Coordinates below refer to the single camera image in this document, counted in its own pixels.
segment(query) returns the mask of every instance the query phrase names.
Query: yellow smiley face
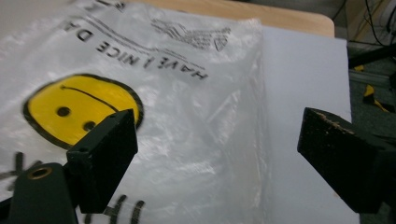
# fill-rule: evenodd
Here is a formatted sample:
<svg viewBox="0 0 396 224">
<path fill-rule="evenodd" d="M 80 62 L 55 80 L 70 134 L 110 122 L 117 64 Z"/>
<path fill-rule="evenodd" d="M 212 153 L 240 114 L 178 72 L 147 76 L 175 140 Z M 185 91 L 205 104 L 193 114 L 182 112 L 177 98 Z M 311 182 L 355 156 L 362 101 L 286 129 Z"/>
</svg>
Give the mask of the yellow smiley face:
<svg viewBox="0 0 396 224">
<path fill-rule="evenodd" d="M 108 115 L 134 110 L 134 123 L 143 119 L 143 105 L 130 87 L 94 75 L 73 75 L 35 92 L 23 106 L 29 124 L 51 143 L 70 148 Z"/>
</svg>

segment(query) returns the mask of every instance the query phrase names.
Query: clear plastic bag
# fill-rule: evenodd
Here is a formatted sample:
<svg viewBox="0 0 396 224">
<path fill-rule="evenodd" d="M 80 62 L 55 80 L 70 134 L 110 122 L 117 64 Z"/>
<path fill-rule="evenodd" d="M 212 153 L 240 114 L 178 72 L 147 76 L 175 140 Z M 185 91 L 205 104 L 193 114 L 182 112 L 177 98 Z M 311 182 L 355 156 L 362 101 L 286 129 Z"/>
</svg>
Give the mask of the clear plastic bag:
<svg viewBox="0 0 396 224">
<path fill-rule="evenodd" d="M 0 42 L 0 172 L 17 152 L 23 169 L 64 164 L 113 107 L 133 107 L 139 152 L 106 212 L 80 223 L 139 209 L 140 223 L 267 223 L 261 61 L 258 21 L 77 2 Z"/>
</svg>

